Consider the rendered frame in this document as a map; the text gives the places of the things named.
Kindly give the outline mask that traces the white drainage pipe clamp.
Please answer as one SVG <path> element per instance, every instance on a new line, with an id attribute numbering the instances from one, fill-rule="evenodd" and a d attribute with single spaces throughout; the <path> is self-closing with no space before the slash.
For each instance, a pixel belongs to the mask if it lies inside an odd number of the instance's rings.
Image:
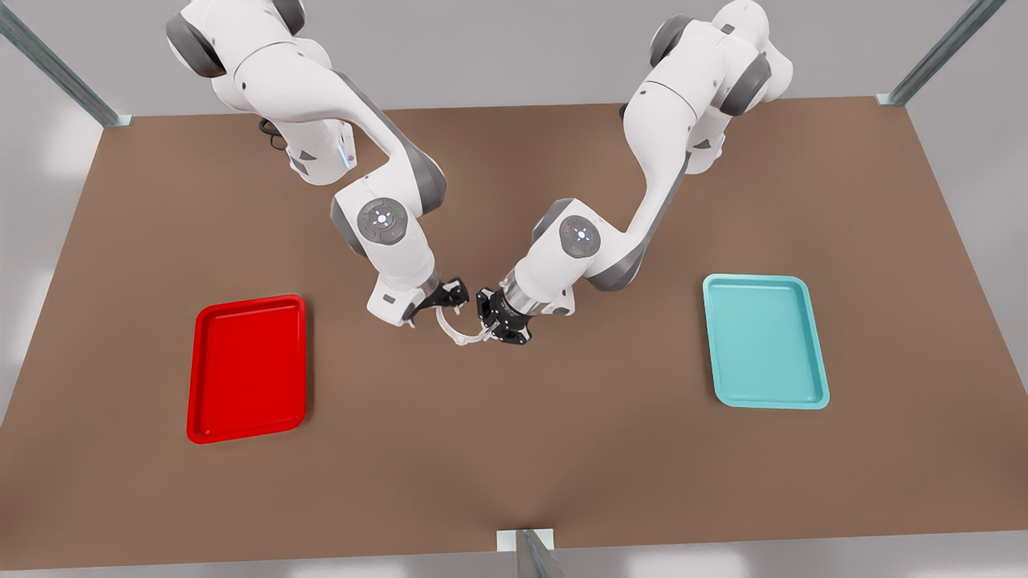
<path id="1" fill-rule="evenodd" d="M 451 323 L 449 323 L 447 315 L 445 315 L 445 311 L 447 310 L 448 308 L 434 308 L 434 314 L 436 315 L 436 319 L 440 328 L 455 344 L 457 345 L 484 344 L 484 341 L 490 340 L 493 337 L 492 335 L 493 326 L 489 327 L 482 326 L 480 332 L 478 332 L 477 334 L 466 334 L 458 332 L 458 329 L 455 329 L 455 327 L 453 327 Z"/>

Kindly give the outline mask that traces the red rectangular tray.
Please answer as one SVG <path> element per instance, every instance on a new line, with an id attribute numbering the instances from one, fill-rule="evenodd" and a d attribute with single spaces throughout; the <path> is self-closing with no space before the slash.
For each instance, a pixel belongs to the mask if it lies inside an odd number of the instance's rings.
<path id="1" fill-rule="evenodd" d="M 203 308 L 185 431 L 194 444 L 293 430 L 306 414 L 306 303 L 283 294 Z"/>

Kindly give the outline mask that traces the teal rectangular tray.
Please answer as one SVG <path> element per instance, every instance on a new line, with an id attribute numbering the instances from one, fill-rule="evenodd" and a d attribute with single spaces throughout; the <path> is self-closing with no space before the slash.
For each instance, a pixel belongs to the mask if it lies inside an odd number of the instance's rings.
<path id="1" fill-rule="evenodd" d="M 827 407 L 825 362 L 801 279 L 711 274 L 702 292 L 720 402 L 738 409 Z"/>

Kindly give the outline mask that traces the silver frame post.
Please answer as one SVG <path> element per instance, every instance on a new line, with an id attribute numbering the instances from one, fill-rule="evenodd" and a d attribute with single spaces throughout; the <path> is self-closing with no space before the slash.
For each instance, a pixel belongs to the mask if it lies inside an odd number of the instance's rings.
<path id="1" fill-rule="evenodd" d="M 104 128 L 132 125 L 132 115 L 115 112 L 22 19 L 19 19 L 3 0 L 0 0 L 0 35 L 19 48 L 22 55 L 54 82 L 56 87 L 70 96 L 100 125 Z"/>
<path id="2" fill-rule="evenodd" d="M 877 94 L 876 103 L 884 107 L 903 107 L 913 99 L 941 68 L 956 55 L 981 29 L 1006 4 L 1007 0 L 974 0 L 972 5 L 958 19 L 935 45 L 929 49 L 913 69 L 887 94 Z"/>
<path id="3" fill-rule="evenodd" d="M 566 578 L 554 557 L 554 545 L 552 529 L 495 531 L 495 551 L 515 553 L 516 578 Z"/>

